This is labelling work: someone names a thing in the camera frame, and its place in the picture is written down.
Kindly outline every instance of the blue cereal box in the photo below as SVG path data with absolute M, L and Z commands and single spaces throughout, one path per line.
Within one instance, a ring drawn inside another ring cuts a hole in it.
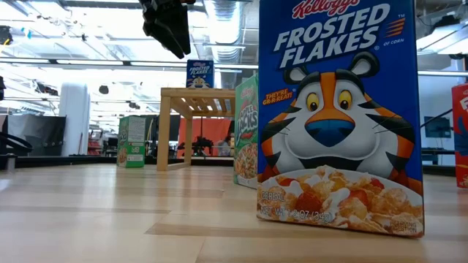
M 259 218 L 423 236 L 414 4 L 260 0 Z
M 188 60 L 187 88 L 214 88 L 214 62 Z

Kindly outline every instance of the cereal box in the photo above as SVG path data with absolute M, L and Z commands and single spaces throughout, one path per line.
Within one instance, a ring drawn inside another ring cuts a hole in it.
M 260 0 L 259 218 L 423 236 L 414 4 Z
M 187 61 L 187 88 L 213 88 L 214 63 L 213 61 L 188 60 Z
M 257 188 L 258 77 L 235 89 L 234 183 Z
M 118 128 L 117 166 L 145 166 L 145 118 L 129 116 L 120 119 Z
M 459 188 L 468 188 L 468 84 L 454 87 L 452 97 L 456 182 Z

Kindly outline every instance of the tiger's ear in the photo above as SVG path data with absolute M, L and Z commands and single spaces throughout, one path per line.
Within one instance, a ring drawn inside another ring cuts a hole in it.
M 284 72 L 284 81 L 286 84 L 299 84 L 301 81 L 307 77 L 308 71 L 306 67 L 302 66 L 300 68 L 288 69 Z
M 361 52 L 352 59 L 348 70 L 358 77 L 373 77 L 380 71 L 380 62 L 372 53 Z

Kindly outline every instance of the tiger's blue nose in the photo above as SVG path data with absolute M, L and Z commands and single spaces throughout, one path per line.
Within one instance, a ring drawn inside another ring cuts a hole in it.
M 306 124 L 306 130 L 316 141 L 326 147 L 333 147 L 346 139 L 355 124 L 343 120 L 315 121 Z

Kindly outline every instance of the green cereal box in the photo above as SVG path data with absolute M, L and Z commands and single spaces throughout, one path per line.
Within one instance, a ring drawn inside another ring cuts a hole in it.
M 145 166 L 145 118 L 129 116 L 120 119 L 117 166 Z
M 235 89 L 234 183 L 257 188 L 258 77 Z

